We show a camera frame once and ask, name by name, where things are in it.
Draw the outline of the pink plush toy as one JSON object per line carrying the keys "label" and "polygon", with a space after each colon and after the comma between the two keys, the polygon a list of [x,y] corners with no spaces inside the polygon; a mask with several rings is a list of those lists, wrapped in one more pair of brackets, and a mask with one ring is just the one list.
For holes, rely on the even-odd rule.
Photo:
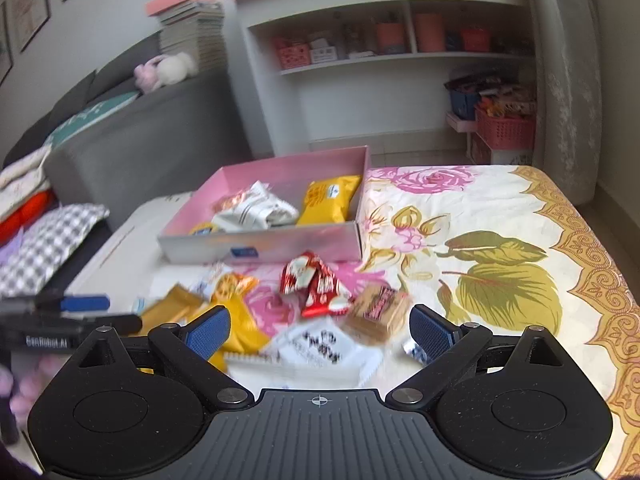
{"label": "pink plush toy", "polygon": [[163,87],[180,84],[197,74],[198,64],[190,54],[162,54],[134,69],[134,84],[143,94],[149,94]]}

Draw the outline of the blue white small packet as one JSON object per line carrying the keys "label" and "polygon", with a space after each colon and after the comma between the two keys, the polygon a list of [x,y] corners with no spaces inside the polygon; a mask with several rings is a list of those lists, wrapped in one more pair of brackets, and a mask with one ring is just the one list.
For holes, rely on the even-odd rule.
{"label": "blue white small packet", "polygon": [[421,365],[428,365],[431,363],[432,359],[412,338],[409,338],[404,342],[404,344],[402,345],[402,350],[404,350],[406,356],[415,360]]}

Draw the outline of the large yellow sandwich cake packet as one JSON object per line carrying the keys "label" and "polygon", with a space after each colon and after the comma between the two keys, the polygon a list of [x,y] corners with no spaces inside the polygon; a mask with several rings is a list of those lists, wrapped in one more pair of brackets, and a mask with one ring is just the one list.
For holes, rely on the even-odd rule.
{"label": "large yellow sandwich cake packet", "polygon": [[350,201],[360,185],[360,176],[341,176],[314,181],[306,189],[298,226],[342,223],[347,220]]}

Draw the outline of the grey sofa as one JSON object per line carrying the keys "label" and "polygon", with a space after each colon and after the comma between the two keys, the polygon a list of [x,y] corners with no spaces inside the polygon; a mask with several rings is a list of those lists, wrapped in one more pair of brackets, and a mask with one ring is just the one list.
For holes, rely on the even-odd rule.
{"label": "grey sofa", "polygon": [[62,203],[102,204],[119,223],[252,158],[229,75],[208,70],[138,96],[54,150],[44,168]]}

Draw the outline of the pink cardboard box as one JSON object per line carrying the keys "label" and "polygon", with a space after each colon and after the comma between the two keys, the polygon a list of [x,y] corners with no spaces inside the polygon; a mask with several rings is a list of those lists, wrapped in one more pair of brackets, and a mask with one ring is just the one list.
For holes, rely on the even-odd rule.
{"label": "pink cardboard box", "polygon": [[363,255],[365,146],[244,162],[217,170],[171,218],[158,242],[175,264],[286,263]]}

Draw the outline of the white shelf unit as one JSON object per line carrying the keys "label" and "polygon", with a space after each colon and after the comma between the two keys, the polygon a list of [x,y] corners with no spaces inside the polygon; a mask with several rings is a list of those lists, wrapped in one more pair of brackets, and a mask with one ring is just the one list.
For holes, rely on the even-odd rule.
{"label": "white shelf unit", "polygon": [[527,0],[228,0],[272,150],[458,154],[446,83],[532,66]]}

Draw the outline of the lace curtain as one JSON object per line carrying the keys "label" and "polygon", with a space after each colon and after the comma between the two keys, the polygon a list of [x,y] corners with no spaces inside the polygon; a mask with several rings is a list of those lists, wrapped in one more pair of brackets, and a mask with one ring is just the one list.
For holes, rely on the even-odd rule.
{"label": "lace curtain", "polygon": [[537,70],[533,164],[574,205],[596,192],[602,138],[597,11],[592,0],[528,0]]}

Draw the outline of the stack of books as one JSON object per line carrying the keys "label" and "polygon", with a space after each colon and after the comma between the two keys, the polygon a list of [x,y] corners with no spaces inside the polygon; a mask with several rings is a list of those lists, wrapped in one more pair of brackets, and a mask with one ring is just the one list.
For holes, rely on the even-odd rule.
{"label": "stack of books", "polygon": [[199,70],[226,70],[224,8],[218,0],[151,0],[145,12],[160,22],[160,53],[190,55]]}

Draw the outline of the brown wafer packet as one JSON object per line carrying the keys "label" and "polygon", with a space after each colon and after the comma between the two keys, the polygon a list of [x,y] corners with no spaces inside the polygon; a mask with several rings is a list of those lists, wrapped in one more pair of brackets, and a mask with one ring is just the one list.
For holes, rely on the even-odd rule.
{"label": "brown wafer packet", "polygon": [[406,292],[370,284],[357,296],[343,326],[354,334],[384,344],[404,326],[409,304]]}

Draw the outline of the teal cushion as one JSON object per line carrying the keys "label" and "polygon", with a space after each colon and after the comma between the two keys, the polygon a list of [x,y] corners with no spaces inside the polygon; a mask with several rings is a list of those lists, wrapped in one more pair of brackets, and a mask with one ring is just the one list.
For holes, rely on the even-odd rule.
{"label": "teal cushion", "polygon": [[102,122],[102,120],[108,116],[119,112],[134,102],[139,96],[139,92],[127,92],[81,110],[59,125],[58,128],[55,128],[44,141],[44,144],[50,145],[51,148],[56,148],[75,134],[81,133],[81,131],[90,128],[98,122]]}

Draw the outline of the orange yellow snack packet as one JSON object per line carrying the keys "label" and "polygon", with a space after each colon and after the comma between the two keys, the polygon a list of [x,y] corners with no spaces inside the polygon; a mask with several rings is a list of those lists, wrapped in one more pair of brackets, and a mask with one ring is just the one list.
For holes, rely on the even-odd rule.
{"label": "orange yellow snack packet", "polygon": [[230,334],[208,360],[218,370],[227,370],[224,362],[226,353],[256,354],[270,341],[270,337],[258,327],[245,302],[245,297],[258,285],[258,278],[235,272],[221,264],[189,287],[190,292],[200,296],[208,306],[223,306],[230,314]]}

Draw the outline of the red white snack packet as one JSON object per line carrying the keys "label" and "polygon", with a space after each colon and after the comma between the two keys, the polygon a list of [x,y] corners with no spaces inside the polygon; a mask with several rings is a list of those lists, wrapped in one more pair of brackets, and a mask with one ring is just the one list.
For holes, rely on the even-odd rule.
{"label": "red white snack packet", "polygon": [[285,265],[279,292],[300,299],[302,318],[345,315],[354,301],[348,288],[314,252],[303,252]]}

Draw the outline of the floral table cloth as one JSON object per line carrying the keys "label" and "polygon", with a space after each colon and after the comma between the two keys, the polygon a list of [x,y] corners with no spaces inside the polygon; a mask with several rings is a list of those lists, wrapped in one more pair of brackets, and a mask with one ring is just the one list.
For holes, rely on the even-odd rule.
{"label": "floral table cloth", "polygon": [[[331,264],[351,292],[373,282],[495,334],[541,325],[608,402],[613,432],[598,471],[639,479],[639,305],[584,218],[540,170],[515,166],[371,170],[363,263]],[[206,266],[171,266],[157,234],[190,194],[140,206],[72,281],[72,294],[105,294],[127,312],[139,298],[189,287]],[[257,326],[277,335],[299,316],[278,295],[284,263],[246,264],[259,283],[246,297]]]}

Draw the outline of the golden long snack packet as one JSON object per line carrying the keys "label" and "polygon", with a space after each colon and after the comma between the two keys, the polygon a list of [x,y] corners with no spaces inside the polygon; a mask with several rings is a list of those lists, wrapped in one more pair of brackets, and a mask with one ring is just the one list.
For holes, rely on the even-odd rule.
{"label": "golden long snack packet", "polygon": [[186,325],[203,304],[201,296],[177,284],[163,298],[142,310],[139,314],[142,326],[138,335],[145,336],[153,328],[166,323]]}

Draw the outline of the grey checked pillow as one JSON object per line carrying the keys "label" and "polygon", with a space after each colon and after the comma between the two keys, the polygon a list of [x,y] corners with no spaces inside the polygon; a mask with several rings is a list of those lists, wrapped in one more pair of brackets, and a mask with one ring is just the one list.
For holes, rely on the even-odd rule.
{"label": "grey checked pillow", "polygon": [[109,215],[107,206],[97,204],[73,204],[47,212],[27,230],[18,251],[2,264],[1,297],[39,294],[94,226]]}

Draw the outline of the yellow biscuit packet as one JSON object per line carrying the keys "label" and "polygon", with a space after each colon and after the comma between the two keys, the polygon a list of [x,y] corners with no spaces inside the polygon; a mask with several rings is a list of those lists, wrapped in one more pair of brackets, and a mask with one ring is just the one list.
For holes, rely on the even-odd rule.
{"label": "yellow biscuit packet", "polygon": [[222,232],[222,229],[219,226],[216,226],[215,223],[207,221],[198,223],[192,229],[190,229],[190,235],[210,235],[218,232]]}

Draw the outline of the pink plastic basket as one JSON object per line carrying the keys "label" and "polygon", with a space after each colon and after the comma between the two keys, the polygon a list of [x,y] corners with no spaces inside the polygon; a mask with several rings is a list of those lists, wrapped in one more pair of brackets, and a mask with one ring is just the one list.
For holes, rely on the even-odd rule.
{"label": "pink plastic basket", "polygon": [[536,122],[530,118],[495,118],[475,107],[477,133],[492,150],[531,150]]}

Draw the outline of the white nut snack packet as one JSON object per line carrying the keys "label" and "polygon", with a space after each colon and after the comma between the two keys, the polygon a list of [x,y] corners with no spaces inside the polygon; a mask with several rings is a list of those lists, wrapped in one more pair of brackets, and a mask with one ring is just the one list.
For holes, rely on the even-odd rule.
{"label": "white nut snack packet", "polygon": [[212,222],[224,232],[265,231],[292,226],[299,211],[270,191],[268,184],[255,181],[248,188],[224,196],[212,206]]}

